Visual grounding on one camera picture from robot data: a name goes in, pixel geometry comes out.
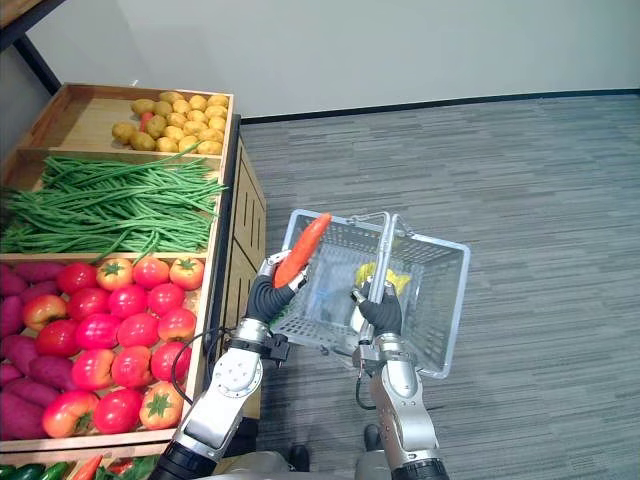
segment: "vegetable display stand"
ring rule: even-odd
[[[120,87],[67,86],[52,100],[45,112],[23,139],[23,142],[12,154],[13,161],[5,163],[2,185],[21,190],[38,190],[42,186],[41,175],[44,170],[44,159],[48,155],[61,154],[74,158],[94,158],[119,160],[127,163],[145,163],[167,157],[160,152],[136,152],[133,150],[118,150],[115,147],[91,148],[88,143],[83,145],[82,121],[86,115],[94,112],[96,121],[100,121],[98,105],[102,105],[98,93],[117,91]],[[130,115],[129,99],[144,97],[147,90],[122,88],[128,92],[123,98],[116,97],[122,103],[120,113]],[[87,100],[84,110],[80,109],[82,102]],[[233,97],[230,96],[229,111],[231,111]],[[58,116],[48,116],[52,109],[57,110]],[[64,120],[65,115],[76,115],[77,122],[70,124]],[[63,125],[75,125],[68,129],[68,135],[57,146],[47,145],[47,139],[55,137],[55,132],[67,128]],[[260,262],[265,257],[266,230],[266,202],[260,184],[253,172],[246,150],[239,136],[239,116],[229,116],[223,154],[215,155],[187,155],[180,161],[190,162],[195,158],[205,158],[205,164],[210,169],[210,178],[227,187],[215,200],[214,221],[209,232],[209,242],[206,249],[200,252],[155,252],[154,257],[168,263],[183,256],[197,258],[204,263],[204,280],[199,290],[189,292],[188,306],[197,317],[195,333],[201,333],[209,328],[218,326],[232,326],[237,322],[238,314],[242,315],[246,308],[249,282],[255,277]],[[110,118],[106,123],[113,123]],[[84,138],[92,138],[91,133]],[[110,140],[110,126],[105,136]],[[19,263],[53,260],[62,263],[75,261],[91,261],[100,252],[80,253],[34,253],[19,254],[6,253],[0,255],[0,263],[16,265]],[[133,260],[139,252],[114,252],[107,258],[128,258]],[[29,330],[25,335],[34,335]],[[201,339],[194,341],[193,353],[184,390],[193,398],[206,383],[205,357]],[[183,415],[188,405],[185,404]],[[260,397],[253,397],[245,406],[245,417],[259,418]],[[10,440],[0,442],[0,462],[20,464],[27,462],[54,462],[60,460],[76,460],[88,458],[96,453],[104,453],[105,449],[114,457],[151,455],[164,450],[166,442],[173,435],[174,429],[145,430],[138,427],[130,433],[103,435],[91,431],[88,435],[68,438],[43,438],[38,440]]]

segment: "potato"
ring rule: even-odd
[[[176,100],[184,100],[184,97],[181,93],[178,92],[162,92],[160,95],[160,100],[163,102],[169,102],[173,104]]]
[[[144,132],[134,132],[133,135],[131,135],[130,143],[135,150],[146,150],[148,152],[152,152],[156,149],[155,140],[151,135]]]
[[[113,127],[111,128],[111,135],[113,135],[113,138],[121,144],[128,145],[131,135],[136,130],[137,128],[133,123],[118,122],[113,124]]]
[[[196,137],[194,137],[193,135],[188,135],[184,137],[182,140],[180,140],[180,143],[178,144],[178,149],[182,152],[183,150],[186,150],[191,145],[197,142],[198,142],[198,139]]]
[[[185,122],[182,130],[184,131],[185,135],[196,135],[198,132],[201,132],[202,130],[206,130],[206,128],[207,128],[206,123],[194,122],[192,120],[189,120]]]
[[[140,116],[146,112],[153,112],[153,106],[156,102],[149,100],[148,98],[140,98],[131,104],[131,110],[133,113]]]
[[[169,102],[165,102],[164,100],[160,100],[153,105],[153,113],[156,115],[162,115],[166,117],[171,112],[173,112],[173,107]]]
[[[173,112],[167,115],[167,123],[174,127],[182,128],[186,121],[187,117],[181,113]]]
[[[187,113],[187,120],[193,120],[194,122],[207,123],[209,119],[200,110],[191,110]]]
[[[175,140],[168,137],[161,137],[156,142],[156,150],[159,152],[178,153],[178,144]]]
[[[187,112],[191,111],[191,105],[186,100],[176,100],[173,102],[173,111],[186,115]]]
[[[229,106],[229,98],[226,95],[211,95],[207,100],[207,105],[222,105],[226,108]]]
[[[215,128],[207,128],[198,133],[198,140],[212,140],[214,142],[222,143],[224,141],[224,133]]]
[[[170,138],[174,142],[178,143],[180,140],[184,138],[184,132],[181,128],[175,127],[173,125],[169,125],[162,132],[165,137]]]
[[[204,112],[204,109],[207,108],[207,99],[202,95],[194,95],[189,99],[189,105],[194,110],[200,110]]]
[[[227,109],[224,108],[222,105],[211,105],[207,107],[207,109],[204,111],[204,114],[208,118],[213,118],[213,117],[227,118]]]
[[[220,155],[222,153],[222,144],[206,140],[198,145],[198,153],[202,155]]]
[[[167,126],[167,120],[160,116],[154,115],[151,117],[151,120],[147,122],[147,125],[144,127],[145,130],[151,137],[155,140],[162,136],[162,132],[164,132],[165,127]]]
[[[226,126],[227,121],[224,118],[220,117],[211,117],[209,120],[209,128],[213,128],[214,130],[220,130],[224,132],[224,127]]]

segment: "cucumber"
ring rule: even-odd
[[[44,465],[41,463],[27,463],[11,472],[7,480],[38,480],[44,473]]]

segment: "purple sweet potato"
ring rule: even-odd
[[[45,355],[31,360],[29,376],[58,390],[77,390],[78,387],[71,379],[72,367],[73,362],[68,358]]]
[[[29,378],[19,378],[13,382],[9,382],[2,391],[13,393],[27,402],[35,403],[44,408],[53,403],[60,395],[60,392],[55,388],[34,382]]]
[[[10,363],[0,363],[0,387],[18,378],[22,378],[20,370]]]
[[[16,275],[11,270],[3,269],[0,276],[0,295],[8,297],[9,295],[19,295],[26,290],[27,282],[22,277]]]
[[[17,295],[7,297],[0,305],[0,338],[20,333],[22,323],[22,300]]]
[[[20,263],[13,271],[24,278],[29,283],[45,282],[55,280],[64,265],[56,262],[30,262]]]
[[[36,342],[26,335],[9,335],[3,338],[0,353],[11,360],[24,375],[29,375],[29,363],[38,357]]]
[[[58,293],[60,293],[60,291],[58,290],[58,284],[56,281],[47,280],[45,282],[31,285],[20,294],[20,299],[22,300],[22,303],[27,304],[29,300],[33,300],[40,295],[58,295]]]
[[[21,440],[47,438],[42,428],[44,409],[13,393],[0,393],[0,428],[9,437]]]

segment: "orange vegetable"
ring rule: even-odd
[[[311,255],[318,247],[318,243],[330,223],[331,214],[323,213],[304,229],[289,256],[282,261],[276,270],[273,279],[274,287],[280,288],[287,285],[302,271],[304,266],[309,263]]]
[[[95,457],[90,458],[87,460],[87,463],[80,467],[72,480],[92,480],[101,461],[102,455],[96,455]]]
[[[146,132],[147,122],[153,118],[153,112],[145,112],[140,115],[140,131]]]

